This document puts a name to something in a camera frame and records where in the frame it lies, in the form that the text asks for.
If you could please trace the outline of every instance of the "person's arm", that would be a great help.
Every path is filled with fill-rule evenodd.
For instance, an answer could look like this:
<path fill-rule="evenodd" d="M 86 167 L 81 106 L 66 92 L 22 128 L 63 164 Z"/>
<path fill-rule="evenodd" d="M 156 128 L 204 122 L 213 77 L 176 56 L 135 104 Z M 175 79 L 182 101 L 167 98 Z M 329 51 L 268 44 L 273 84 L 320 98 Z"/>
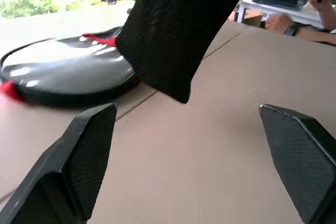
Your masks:
<path fill-rule="evenodd" d="M 317 0 L 309 0 L 309 3 L 319 12 L 322 25 L 325 29 L 336 29 L 336 12 L 332 8 L 332 0 L 323 0 L 319 3 Z"/>
<path fill-rule="evenodd" d="M 311 31 L 304 27 L 296 33 L 295 37 L 315 42 L 328 42 L 330 44 L 336 45 L 336 34 L 327 34 L 320 31 Z"/>

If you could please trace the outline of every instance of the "window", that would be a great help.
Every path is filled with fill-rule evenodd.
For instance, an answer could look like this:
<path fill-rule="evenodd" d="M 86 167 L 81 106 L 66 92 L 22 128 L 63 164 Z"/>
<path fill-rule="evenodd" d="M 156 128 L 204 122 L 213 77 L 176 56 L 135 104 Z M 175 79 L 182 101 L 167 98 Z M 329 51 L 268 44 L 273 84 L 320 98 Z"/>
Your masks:
<path fill-rule="evenodd" d="M 123 25 L 134 0 L 0 0 L 0 57 L 50 37 L 94 33 Z"/>

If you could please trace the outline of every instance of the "round black object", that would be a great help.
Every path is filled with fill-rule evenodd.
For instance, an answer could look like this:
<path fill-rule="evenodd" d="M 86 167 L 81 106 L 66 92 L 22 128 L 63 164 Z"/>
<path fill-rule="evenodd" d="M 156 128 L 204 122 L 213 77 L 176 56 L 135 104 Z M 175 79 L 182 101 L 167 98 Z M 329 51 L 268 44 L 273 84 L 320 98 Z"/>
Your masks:
<path fill-rule="evenodd" d="M 120 27 L 101 34 L 115 37 Z M 84 36 L 38 41 L 1 59 L 1 80 L 12 81 L 28 103 L 88 106 L 115 100 L 137 81 L 116 47 Z"/>

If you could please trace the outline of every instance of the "wristwatch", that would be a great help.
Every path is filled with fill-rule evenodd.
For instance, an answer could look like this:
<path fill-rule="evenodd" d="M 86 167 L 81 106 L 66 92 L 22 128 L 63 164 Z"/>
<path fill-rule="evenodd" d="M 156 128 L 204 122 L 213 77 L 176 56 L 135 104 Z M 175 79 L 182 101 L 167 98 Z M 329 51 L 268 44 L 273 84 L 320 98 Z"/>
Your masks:
<path fill-rule="evenodd" d="M 295 36 L 302 26 L 303 25 L 300 23 L 294 23 L 293 25 L 287 28 L 284 34 L 288 36 Z"/>

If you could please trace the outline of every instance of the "black mesh bag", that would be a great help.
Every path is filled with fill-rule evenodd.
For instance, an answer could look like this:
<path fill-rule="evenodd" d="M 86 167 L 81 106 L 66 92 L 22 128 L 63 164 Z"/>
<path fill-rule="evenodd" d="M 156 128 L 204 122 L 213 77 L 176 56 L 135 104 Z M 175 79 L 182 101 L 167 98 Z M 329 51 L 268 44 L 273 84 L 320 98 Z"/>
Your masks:
<path fill-rule="evenodd" d="M 136 0 L 116 39 L 136 76 L 186 103 L 211 41 L 239 0 Z"/>

